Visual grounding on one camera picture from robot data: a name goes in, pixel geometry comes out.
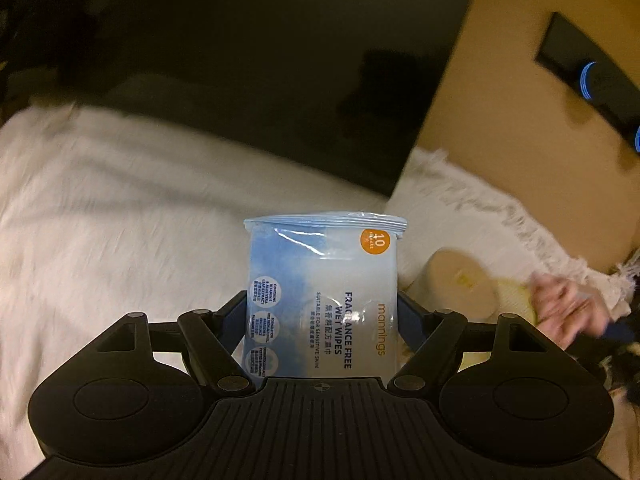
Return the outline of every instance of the ribbed black surface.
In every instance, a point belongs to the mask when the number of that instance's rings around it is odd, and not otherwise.
[[[50,458],[30,480],[530,479],[614,480],[594,459],[523,468],[455,441],[423,400],[374,379],[271,379],[259,393],[220,401],[187,443],[155,460],[95,468]]]

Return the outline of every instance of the round pad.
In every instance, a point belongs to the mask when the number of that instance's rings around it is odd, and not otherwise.
[[[518,318],[498,320],[491,358],[450,378],[439,405],[461,440],[529,465],[595,454],[613,420],[601,384]]]
[[[139,412],[149,400],[148,390],[129,379],[100,379],[76,393],[76,409],[96,420],[116,420]]]

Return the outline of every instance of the human hand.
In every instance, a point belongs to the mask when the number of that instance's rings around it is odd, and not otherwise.
[[[609,311],[597,290],[587,292],[572,280],[538,273],[530,287],[538,329],[563,350],[579,333],[600,337],[607,329]]]

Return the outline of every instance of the black tv screen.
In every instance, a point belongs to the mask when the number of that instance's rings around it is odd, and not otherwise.
[[[66,83],[389,195],[468,3],[91,0]]]

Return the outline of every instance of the round icon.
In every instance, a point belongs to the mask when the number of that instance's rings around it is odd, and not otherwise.
[[[325,391],[331,389],[331,386],[329,386],[327,383],[317,383],[314,386],[314,389],[320,392],[321,394],[324,394]]]
[[[382,254],[391,245],[391,237],[386,231],[364,229],[360,235],[360,244],[369,254]]]
[[[270,343],[277,338],[280,322],[271,312],[264,310],[251,314],[249,334],[257,343]]]
[[[251,375],[270,377],[278,369],[278,356],[271,348],[258,346],[246,355],[244,366]]]
[[[280,301],[282,289],[280,284],[273,278],[261,276],[253,281],[249,297],[257,306],[270,308]]]

